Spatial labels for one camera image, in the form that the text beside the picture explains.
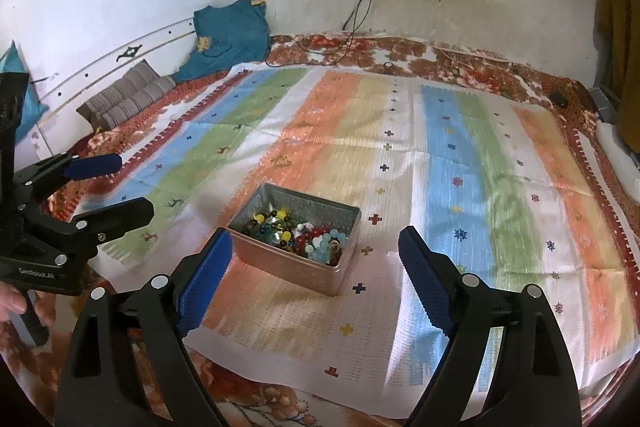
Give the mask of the person's left hand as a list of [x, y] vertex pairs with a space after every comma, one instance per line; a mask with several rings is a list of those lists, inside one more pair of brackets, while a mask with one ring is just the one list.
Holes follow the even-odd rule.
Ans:
[[[26, 312], [25, 297], [13, 286], [0, 283], [0, 322], [9, 321], [9, 313], [23, 314]], [[43, 324], [51, 327], [55, 321], [55, 295], [36, 292], [34, 309]]]

